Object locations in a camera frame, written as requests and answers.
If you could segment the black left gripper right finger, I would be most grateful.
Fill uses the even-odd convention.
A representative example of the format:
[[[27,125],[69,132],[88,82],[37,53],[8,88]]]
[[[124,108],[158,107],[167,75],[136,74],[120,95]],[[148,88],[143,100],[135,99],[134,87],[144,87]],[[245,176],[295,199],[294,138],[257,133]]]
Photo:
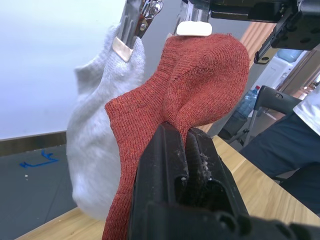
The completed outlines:
[[[186,161],[188,206],[230,215],[249,214],[233,175],[218,155],[213,140],[197,128],[188,131]]]

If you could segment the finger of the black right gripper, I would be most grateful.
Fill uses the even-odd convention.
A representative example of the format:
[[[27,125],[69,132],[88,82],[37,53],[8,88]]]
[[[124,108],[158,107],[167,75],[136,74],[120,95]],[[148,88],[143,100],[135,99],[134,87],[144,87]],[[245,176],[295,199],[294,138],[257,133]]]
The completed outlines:
[[[320,2],[293,0],[255,53],[255,64],[268,64],[279,49],[311,51],[320,44]]]
[[[211,0],[211,17],[262,23],[297,23],[297,0]]]

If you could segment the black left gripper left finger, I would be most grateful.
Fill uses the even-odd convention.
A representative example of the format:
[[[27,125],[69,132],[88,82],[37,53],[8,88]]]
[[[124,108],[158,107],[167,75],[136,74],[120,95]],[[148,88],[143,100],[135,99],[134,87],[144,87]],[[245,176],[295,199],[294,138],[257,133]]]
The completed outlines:
[[[139,217],[151,203],[177,205],[188,179],[182,137],[171,124],[162,123],[139,159],[131,215]]]

